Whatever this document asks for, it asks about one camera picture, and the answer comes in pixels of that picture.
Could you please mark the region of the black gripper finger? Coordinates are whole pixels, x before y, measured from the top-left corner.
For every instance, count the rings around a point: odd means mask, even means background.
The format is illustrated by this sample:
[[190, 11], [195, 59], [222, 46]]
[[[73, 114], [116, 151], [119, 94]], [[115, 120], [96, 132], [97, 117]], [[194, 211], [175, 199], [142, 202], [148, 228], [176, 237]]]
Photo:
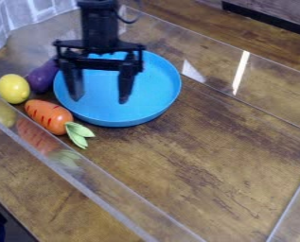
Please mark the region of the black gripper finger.
[[68, 95], [73, 101], [77, 101], [84, 94], [81, 69], [68, 60], [59, 62], [59, 69], [63, 74]]
[[124, 104], [127, 102], [128, 96], [131, 94], [134, 76], [134, 66], [130, 62], [124, 62], [120, 65], [118, 75], [118, 91], [120, 104]]

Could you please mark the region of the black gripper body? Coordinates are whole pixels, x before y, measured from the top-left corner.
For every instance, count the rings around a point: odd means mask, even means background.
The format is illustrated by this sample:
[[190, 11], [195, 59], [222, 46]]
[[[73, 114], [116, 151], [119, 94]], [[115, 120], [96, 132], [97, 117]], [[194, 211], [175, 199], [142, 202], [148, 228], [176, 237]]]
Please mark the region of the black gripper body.
[[[118, 14], [118, 0], [77, 0], [80, 8], [80, 40], [55, 40], [56, 63], [61, 72], [75, 69], [119, 71], [130, 65], [134, 72], [143, 71], [143, 51], [139, 43], [119, 40], [118, 21], [132, 24]], [[89, 59], [89, 54], [126, 52], [123, 60]]]

